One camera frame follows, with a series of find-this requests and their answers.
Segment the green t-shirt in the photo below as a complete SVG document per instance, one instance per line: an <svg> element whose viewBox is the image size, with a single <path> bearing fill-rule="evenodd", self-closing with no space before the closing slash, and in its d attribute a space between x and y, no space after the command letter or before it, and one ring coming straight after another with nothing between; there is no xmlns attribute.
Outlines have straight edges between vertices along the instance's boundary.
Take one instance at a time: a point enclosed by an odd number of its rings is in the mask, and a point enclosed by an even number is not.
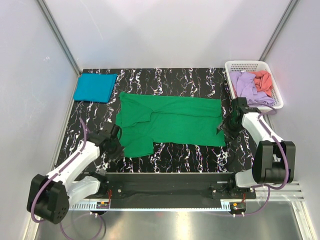
<svg viewBox="0 0 320 240"><path fill-rule="evenodd" d="M121 92L116 125L126 158L152 155L155 143L224 147L219 99Z"/></svg>

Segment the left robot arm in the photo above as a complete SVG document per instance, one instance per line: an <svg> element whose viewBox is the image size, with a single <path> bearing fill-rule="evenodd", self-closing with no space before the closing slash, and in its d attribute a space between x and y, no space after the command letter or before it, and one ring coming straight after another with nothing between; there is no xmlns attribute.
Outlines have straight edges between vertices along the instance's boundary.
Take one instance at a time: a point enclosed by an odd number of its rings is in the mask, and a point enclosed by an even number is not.
<svg viewBox="0 0 320 240"><path fill-rule="evenodd" d="M59 224L70 207L88 196L103 198L108 192L104 173L90 173L76 180L83 170L102 155L114 158L123 147L122 129L113 125L110 132L85 133L83 143L57 168L46 175L37 174L30 183L26 209L34 222Z"/></svg>

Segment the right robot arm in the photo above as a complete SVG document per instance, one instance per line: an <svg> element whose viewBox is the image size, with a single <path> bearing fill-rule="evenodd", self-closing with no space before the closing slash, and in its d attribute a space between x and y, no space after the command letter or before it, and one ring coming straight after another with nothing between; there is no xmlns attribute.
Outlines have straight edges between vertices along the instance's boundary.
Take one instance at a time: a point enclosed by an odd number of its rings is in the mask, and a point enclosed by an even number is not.
<svg viewBox="0 0 320 240"><path fill-rule="evenodd" d="M257 145L251 169L237 172L227 185L228 195L239 198L245 188L267 186L280 190L294 180L296 145L278 136L263 119L265 112L247 103L245 97L232 100L232 112L217 127L225 140L236 140L246 130Z"/></svg>

